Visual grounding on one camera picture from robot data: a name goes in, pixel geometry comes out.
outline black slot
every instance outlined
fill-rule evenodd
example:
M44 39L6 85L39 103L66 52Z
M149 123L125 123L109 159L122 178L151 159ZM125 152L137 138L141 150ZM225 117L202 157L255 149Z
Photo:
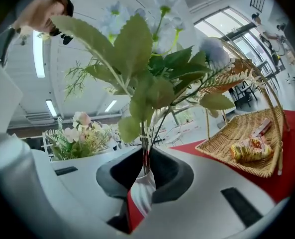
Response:
M72 173L74 171L77 171L78 169L75 167L75 166L69 166L69 167L66 167L66 168L61 168L61 169L57 169L57 170L54 170L54 172L60 176L60 175L64 175L64 174L67 174L67 173Z
M228 188L221 190L221 193L246 227L251 226L262 218L262 215L238 189Z

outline artificial flower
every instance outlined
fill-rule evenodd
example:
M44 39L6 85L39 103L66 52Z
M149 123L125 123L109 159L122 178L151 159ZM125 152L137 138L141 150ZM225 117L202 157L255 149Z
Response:
M161 11L162 16L173 18L175 13L173 7L179 0L154 0L156 7Z
M105 16L99 25L102 34L113 43L125 23L126 21L121 16L110 15Z
M221 68L230 63L228 53L223 49L222 43L219 39L214 37L205 38L200 46L200 50L206 53L207 59L213 66Z
M116 4L107 7L106 10L112 15L119 15L120 14L121 3L117 1Z
M101 130L102 129L100 124L98 122L96 122L96 121L92 122L92 128L95 129L95 130Z
M83 132L79 136L79 142L83 143L86 140L86 134Z
M142 18L145 18L145 16L146 16L146 12L144 11L143 8L139 8L139 9L137 9L137 10L135 11L135 14L139 14L139 15L141 15Z
M64 130L63 135L69 143L72 143L73 141L79 140L80 133L75 128L71 129L71 128L67 127Z
M159 26L161 15L157 12L154 16L154 18L147 20L147 24L151 31L153 42L157 43L157 46L163 46L164 41L172 41L171 35L174 38L175 31L169 19L163 18Z
M89 125L91 123L91 118L85 112L76 112L73 120L81 125Z
M173 25L174 29L176 30L176 32L181 32L186 29L185 23L179 17L173 18L171 22L172 22L172 25Z

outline green leaf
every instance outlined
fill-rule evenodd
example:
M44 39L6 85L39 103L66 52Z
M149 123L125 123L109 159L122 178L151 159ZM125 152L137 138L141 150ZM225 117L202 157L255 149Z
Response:
M180 50L183 50L184 48L182 47L182 45L178 42L177 44L176 44L176 50L177 51L180 51Z
M209 73L210 71L211 70L206 66L188 63L186 66L184 66L180 70L173 70L169 74L169 79L171 79L171 80L177 79L177 78L181 79L181 77L184 75L192 74L193 76L188 78L188 79L190 79L190 81L192 83L192 81L200 78L202 75Z
M129 111L138 122L146 121L154 111L152 105L144 100L131 99Z
M147 93L147 100L155 109L168 106L174 99L174 85L164 78L157 78Z
M199 51L192 59L190 60L191 64L205 65L206 62L206 53L204 51Z
M165 66L172 69L181 69L185 66L192 55L192 46L173 52L164 58Z
M137 80L137 87L132 98L139 103L143 103L146 100L148 90L155 82L155 77L149 71L145 70L135 78Z
M53 155L55 155L59 160L63 160L63 157L61 155L60 148L57 146L50 146L50 149L53 152Z
M78 39L101 62L115 65L115 51L110 41L96 28L69 16L52 16L51 21L66 35Z
M164 68L164 59L162 56L152 56L148 62L149 67L152 69L152 72L159 72Z
M122 118L118 122L118 130L124 142L132 142L140 134L140 124L133 117Z
M177 98L179 95L181 95L189 85L189 80L182 80L180 83L174 86L175 97Z
M217 118L219 116L219 112L217 110L209 110L208 109L208 113L210 116Z
M208 93L199 103L209 110L226 110L234 107L233 102L228 97L219 93Z
M100 79L110 84L114 84L116 82L116 79L111 71L104 65L87 66L85 71L91 74L94 78Z
M114 47L117 68L127 80L144 70L152 54L152 34L146 21L139 15L132 16L117 36Z

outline pink flower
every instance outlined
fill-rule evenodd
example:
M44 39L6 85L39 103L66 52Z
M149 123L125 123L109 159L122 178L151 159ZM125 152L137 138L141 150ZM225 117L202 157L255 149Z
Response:
M81 133L79 136L79 142L84 142L86 140L86 134L85 133Z
M72 143L73 141L79 140L80 133L75 128L71 129L67 127L64 130L63 135L65 136L65 138L68 140L69 143Z
M89 125L91 123L89 115L87 115L85 112L76 112L73 119L79 122L81 125Z

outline white flower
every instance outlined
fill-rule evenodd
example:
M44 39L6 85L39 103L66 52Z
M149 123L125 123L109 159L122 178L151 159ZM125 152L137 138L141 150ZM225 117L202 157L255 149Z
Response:
M89 115L87 115L85 112L76 112L74 114L73 120L79 122L81 125L89 125L91 123Z
M92 128L95 130L101 130L102 127L96 121L92 122Z
M184 31L186 29L185 23L179 17L175 17L172 19L172 25L177 32Z
M112 15L119 15L120 9L121 9L121 3L119 1L116 4L106 8L106 10Z
M142 18L145 18L145 16L146 16L146 12L144 11L144 9L143 8L139 8L139 9L137 9L136 11L135 11L135 14L139 14L139 15L141 15L141 17Z
M174 17L172 8L179 0L154 0L156 7L161 11L163 16Z
M133 10L122 6L119 1L115 5L107 7L105 11L106 15L98 25L102 34L112 43L131 16L138 13L145 18L145 11L142 8Z
M229 55L223 49L219 39L213 37L205 38L200 46L200 50L206 53L207 60L209 60L214 67L219 66L222 68L230 64Z
M116 36L120 33L126 21L120 16L105 16L99 24L100 30L111 42L114 42Z
M161 25L158 28L161 20L161 14L156 12L153 14L155 18L147 20L148 27L152 33L153 42L162 42L164 39L170 39L170 35L175 36L173 25L169 19L162 19Z
M72 143L73 141L79 140L80 133L75 128L71 129L67 127L64 130L63 135L65 136L65 138L68 140L69 143Z

